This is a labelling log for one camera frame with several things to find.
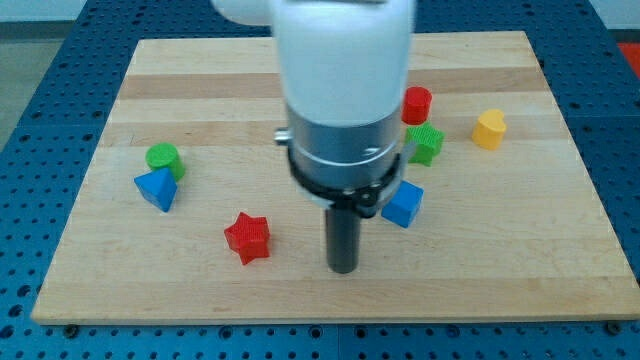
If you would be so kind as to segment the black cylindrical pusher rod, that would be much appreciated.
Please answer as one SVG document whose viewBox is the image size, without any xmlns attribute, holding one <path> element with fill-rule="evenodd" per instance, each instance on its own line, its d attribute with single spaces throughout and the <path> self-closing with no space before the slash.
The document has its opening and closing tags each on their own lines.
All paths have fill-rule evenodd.
<svg viewBox="0 0 640 360">
<path fill-rule="evenodd" d="M 346 209 L 325 211 L 326 260 L 339 274 L 354 271 L 359 261 L 361 218 Z"/>
</svg>

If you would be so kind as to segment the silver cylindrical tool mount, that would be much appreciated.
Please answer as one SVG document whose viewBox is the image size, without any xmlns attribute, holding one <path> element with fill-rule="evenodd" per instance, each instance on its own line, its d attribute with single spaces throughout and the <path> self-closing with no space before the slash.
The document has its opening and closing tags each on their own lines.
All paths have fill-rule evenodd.
<svg viewBox="0 0 640 360">
<path fill-rule="evenodd" d="M 399 112 L 368 124 L 314 123 L 292 108 L 274 141 L 287 151 L 303 196 L 325 210 L 372 218 L 398 191 L 416 144 L 400 139 Z"/>
</svg>

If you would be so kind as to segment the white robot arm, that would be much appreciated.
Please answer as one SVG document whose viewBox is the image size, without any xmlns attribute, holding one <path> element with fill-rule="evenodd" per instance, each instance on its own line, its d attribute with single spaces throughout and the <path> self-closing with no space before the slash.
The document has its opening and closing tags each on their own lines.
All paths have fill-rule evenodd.
<svg viewBox="0 0 640 360">
<path fill-rule="evenodd" d="M 395 195 L 416 151 L 400 138 L 415 2 L 212 4 L 232 22 L 270 28 L 287 112 L 274 140 L 299 189 L 325 211 L 329 268 L 354 271 L 362 220 Z"/>
</svg>

